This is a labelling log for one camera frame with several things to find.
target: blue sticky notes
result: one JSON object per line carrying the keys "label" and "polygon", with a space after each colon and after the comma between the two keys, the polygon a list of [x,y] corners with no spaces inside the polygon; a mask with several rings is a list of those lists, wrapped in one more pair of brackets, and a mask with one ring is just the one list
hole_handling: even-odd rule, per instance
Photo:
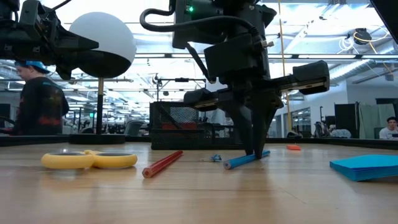
{"label": "blue sticky notes", "polygon": [[330,161],[330,167],[353,181],[398,175],[398,156],[365,155]]}

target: small blue object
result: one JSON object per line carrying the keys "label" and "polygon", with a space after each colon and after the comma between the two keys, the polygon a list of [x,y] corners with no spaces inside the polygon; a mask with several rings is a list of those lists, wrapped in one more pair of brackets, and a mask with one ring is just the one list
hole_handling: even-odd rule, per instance
{"label": "small blue object", "polygon": [[[263,151],[262,156],[266,157],[269,155],[269,153],[270,153],[270,151]],[[241,166],[243,164],[247,164],[247,163],[255,161],[255,160],[256,160],[255,155],[242,156],[239,158],[230,159],[230,160],[224,162],[224,169],[226,169],[226,170],[234,169],[235,167]]]}
{"label": "small blue object", "polygon": [[398,175],[398,156],[365,155],[330,161],[330,167],[352,181]]}
{"label": "small blue object", "polygon": [[221,159],[221,156],[219,154],[215,154],[215,155],[211,156],[208,159],[201,159],[201,161],[204,161],[204,162],[221,162],[222,159]]}

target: black cable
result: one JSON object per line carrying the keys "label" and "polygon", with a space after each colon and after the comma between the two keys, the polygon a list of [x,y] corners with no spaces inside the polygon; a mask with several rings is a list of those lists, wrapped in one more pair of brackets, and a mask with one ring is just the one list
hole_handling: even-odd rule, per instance
{"label": "black cable", "polygon": [[18,22],[19,21],[19,15],[17,11],[14,11],[14,17],[15,17],[15,21]]}
{"label": "black cable", "polygon": [[163,11],[160,9],[146,9],[144,12],[141,13],[139,17],[139,23],[141,26],[149,31],[153,32],[174,32],[177,30],[184,30],[191,27],[195,27],[198,25],[210,24],[213,22],[227,22],[227,23],[236,23],[248,29],[249,33],[252,35],[258,35],[258,30],[248,21],[244,19],[240,19],[234,16],[215,16],[209,17],[205,19],[199,19],[196,21],[190,22],[183,22],[180,24],[174,24],[169,26],[157,26],[149,24],[145,21],[145,18],[150,14],[160,15],[160,16],[171,16],[174,13],[173,10],[171,11]]}
{"label": "black cable", "polygon": [[64,0],[64,1],[61,2],[58,6],[53,7],[51,10],[52,10],[52,11],[55,11],[55,10],[61,8],[62,6],[68,4],[70,1],[72,1],[72,0]]}
{"label": "black cable", "polygon": [[211,79],[211,78],[209,77],[209,72],[208,72],[207,68],[205,67],[205,64],[201,61],[201,59],[200,59],[200,57],[199,57],[199,55],[198,55],[198,52],[197,52],[189,43],[187,43],[187,44],[185,45],[185,48],[188,49],[189,53],[192,55],[192,58],[193,58],[193,59],[195,60],[195,62],[198,64],[198,66],[199,66],[201,72],[203,72],[203,75],[206,77],[206,79],[207,79],[209,82],[215,82],[215,81],[216,81],[215,78],[212,78],[212,79]]}

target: man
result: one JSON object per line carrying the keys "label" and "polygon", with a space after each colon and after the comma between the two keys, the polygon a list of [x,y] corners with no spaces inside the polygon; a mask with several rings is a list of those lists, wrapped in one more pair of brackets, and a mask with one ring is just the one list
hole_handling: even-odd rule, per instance
{"label": "man", "polygon": [[398,140],[397,119],[390,117],[387,119],[387,127],[380,130],[379,138],[385,140]]}
{"label": "man", "polygon": [[62,89],[45,75],[42,62],[15,62],[18,75],[25,81],[22,89],[15,135],[62,134],[62,116],[69,105]]}

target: wooden table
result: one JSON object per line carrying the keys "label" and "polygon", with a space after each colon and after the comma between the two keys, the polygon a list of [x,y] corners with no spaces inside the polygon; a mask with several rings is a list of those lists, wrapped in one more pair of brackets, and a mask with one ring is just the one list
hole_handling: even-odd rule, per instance
{"label": "wooden table", "polygon": [[[185,151],[153,179],[143,168],[172,151],[149,144],[72,146],[47,144],[0,148],[2,224],[194,224],[294,223],[388,224],[398,220],[398,179],[352,182],[329,168],[329,161],[397,151],[302,144],[302,151],[268,145],[271,155],[235,170],[199,162],[243,151]],[[134,168],[86,171],[46,170],[46,152],[92,149],[133,152]]]}

